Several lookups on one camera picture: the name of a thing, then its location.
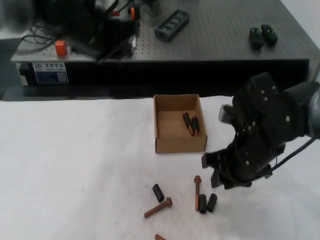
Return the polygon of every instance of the open cardboard box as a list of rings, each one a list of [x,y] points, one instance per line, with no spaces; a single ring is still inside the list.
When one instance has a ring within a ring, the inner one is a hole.
[[[157,154],[198,153],[206,150],[208,136],[199,95],[155,95],[153,108]],[[191,136],[183,119],[184,112],[189,113],[190,118],[197,116],[199,136]]]

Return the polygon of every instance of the white table surface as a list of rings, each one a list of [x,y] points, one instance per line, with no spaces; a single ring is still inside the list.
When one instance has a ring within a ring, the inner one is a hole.
[[[208,152],[233,139],[218,122],[228,103],[201,99]],[[317,240],[319,148],[316,141],[250,188],[212,189],[201,153],[155,154],[151,98],[0,102],[0,239]],[[195,211],[195,175],[202,193],[217,194],[214,213]],[[156,183],[173,206],[145,219],[158,204]]]

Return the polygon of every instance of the breadboard with holes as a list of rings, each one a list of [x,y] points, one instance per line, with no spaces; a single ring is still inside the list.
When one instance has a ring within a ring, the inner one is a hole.
[[[157,39],[155,28],[177,9],[190,14],[189,23],[170,42]],[[157,0],[143,5],[140,12],[136,49],[133,57],[122,61],[320,60],[320,50],[280,0]],[[271,25],[279,40],[275,47],[265,45],[257,52],[249,44],[249,30],[262,24]],[[23,41],[19,49],[34,47]],[[55,52],[49,47],[15,54],[12,61],[94,61],[72,52],[59,59]]]

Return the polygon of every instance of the black cylinder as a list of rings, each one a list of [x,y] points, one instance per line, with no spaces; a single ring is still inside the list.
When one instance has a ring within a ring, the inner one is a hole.
[[[207,196],[201,194],[199,196],[199,212],[205,214],[207,212]]]
[[[206,206],[206,209],[208,212],[212,213],[215,209],[216,203],[217,203],[218,197],[214,193],[211,194],[208,204]]]
[[[199,121],[198,121],[198,118],[196,116],[193,116],[192,119],[192,128],[193,130],[199,130]]]
[[[189,127],[189,125],[192,125],[190,117],[189,117],[189,113],[184,112],[182,116],[183,116],[183,120],[184,120],[185,125],[186,125],[187,128]]]
[[[160,187],[158,184],[155,184],[152,187],[152,190],[156,196],[156,199],[158,199],[159,203],[161,203],[165,199],[165,195],[162,193]]]

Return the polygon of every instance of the orange block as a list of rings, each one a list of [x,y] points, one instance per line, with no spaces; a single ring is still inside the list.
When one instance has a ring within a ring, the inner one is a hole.
[[[55,50],[58,56],[65,56],[68,53],[66,41],[58,40],[55,43]]]

